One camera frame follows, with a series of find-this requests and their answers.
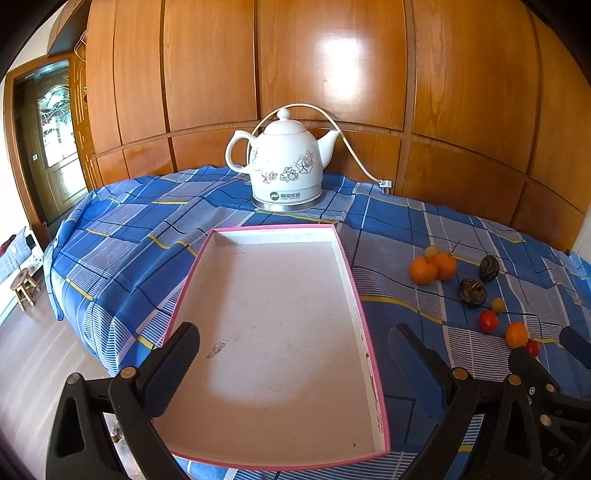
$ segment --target wooden cabinet door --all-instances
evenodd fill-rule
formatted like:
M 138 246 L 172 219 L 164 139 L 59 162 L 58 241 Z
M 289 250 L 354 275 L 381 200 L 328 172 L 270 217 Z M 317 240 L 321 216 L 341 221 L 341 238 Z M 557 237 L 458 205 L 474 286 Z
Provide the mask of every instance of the wooden cabinet door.
M 86 97 L 86 46 L 82 45 L 70 58 L 70 109 L 72 110 L 72 124 L 74 139 L 80 158 L 80 166 L 84 174 L 86 187 L 94 190 L 103 185 L 99 169 L 96 166 L 95 146 L 90 131 L 88 118 L 88 101 Z

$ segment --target stain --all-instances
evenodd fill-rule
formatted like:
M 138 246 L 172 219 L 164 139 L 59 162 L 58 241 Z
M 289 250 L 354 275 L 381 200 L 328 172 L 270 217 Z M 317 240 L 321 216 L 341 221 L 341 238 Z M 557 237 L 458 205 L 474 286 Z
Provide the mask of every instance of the stain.
M 226 346 L 226 341 L 225 340 L 218 340 L 215 343 L 215 345 L 213 345 L 213 348 L 211 349 L 211 351 L 207 354 L 207 358 L 213 358 L 219 352 L 221 352 L 222 351 L 222 348 L 224 348 L 225 346 Z

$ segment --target tangerine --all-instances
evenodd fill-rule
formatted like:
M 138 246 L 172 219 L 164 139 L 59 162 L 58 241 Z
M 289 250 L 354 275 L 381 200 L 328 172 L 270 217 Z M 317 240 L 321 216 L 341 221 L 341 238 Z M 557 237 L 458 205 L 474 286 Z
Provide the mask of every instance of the tangerine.
M 410 265 L 410 276 L 418 285 L 429 285 L 437 279 L 437 265 L 427 257 L 418 257 Z
M 526 326 L 521 322 L 511 323 L 505 332 L 505 341 L 511 348 L 526 346 L 529 337 Z
M 457 273 L 457 262 L 452 254 L 439 252 L 433 258 L 433 263 L 437 265 L 437 278 L 439 280 L 449 280 Z

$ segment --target blue plaid bedsheet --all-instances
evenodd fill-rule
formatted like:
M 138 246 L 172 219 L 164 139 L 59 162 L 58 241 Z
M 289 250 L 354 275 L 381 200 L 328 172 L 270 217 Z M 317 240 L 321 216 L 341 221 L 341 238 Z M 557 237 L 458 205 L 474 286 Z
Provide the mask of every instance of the blue plaid bedsheet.
M 203 167 L 163 177 L 141 177 L 102 187 L 80 202 L 60 227 L 44 257 L 47 290 L 56 318 L 70 322 L 84 345 L 110 374 L 139 365 L 162 344 L 195 255 L 212 228 L 278 223 L 336 225 L 371 331 L 384 386 L 392 452 L 352 466 L 308 472 L 228 470 L 179 459 L 200 479 L 395 479 L 436 426 L 415 399 L 388 352 L 388 332 L 409 324 L 450 366 L 476 378 L 502 380 L 509 348 L 502 337 L 523 321 L 541 342 L 540 362 L 565 393 L 591 397 L 591 374 L 559 344 L 572 325 L 589 339 L 589 264 L 511 228 L 446 207 L 387 196 L 370 184 L 325 174 L 324 198 L 294 214 L 256 210 L 248 178 L 227 168 Z M 411 261 L 436 244 L 454 251 L 457 277 L 417 287 Z M 487 284 L 488 297 L 503 297 L 509 313 L 498 333 L 478 328 L 482 309 L 467 309 L 458 280 L 478 277 L 486 254 L 501 274 Z M 472 425 L 448 478 L 457 478 L 482 418 Z

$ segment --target door frame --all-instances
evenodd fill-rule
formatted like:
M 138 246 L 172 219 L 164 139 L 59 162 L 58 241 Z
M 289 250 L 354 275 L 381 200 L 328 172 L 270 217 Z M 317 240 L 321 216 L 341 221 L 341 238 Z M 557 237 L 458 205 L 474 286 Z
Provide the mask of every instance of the door frame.
M 14 83 L 17 79 L 24 77 L 25 75 L 34 72 L 35 70 L 50 65 L 61 60 L 70 60 L 72 53 L 65 53 L 61 55 L 55 55 L 47 57 L 37 57 L 31 61 L 28 61 L 13 70 L 9 70 L 5 77 L 4 84 L 4 133 L 6 136 L 6 144 L 8 147 L 8 159 L 12 168 L 12 174 L 17 184 L 18 196 L 21 199 L 22 206 L 25 210 L 27 220 L 31 230 L 35 233 L 37 241 L 40 247 L 45 250 L 49 242 L 51 241 L 51 235 L 45 225 L 41 221 L 40 213 L 35 208 L 33 202 L 33 196 L 29 185 L 27 185 L 27 179 L 25 177 L 25 170 L 23 165 L 23 159 L 18 151 L 17 144 L 17 129 L 14 122 Z

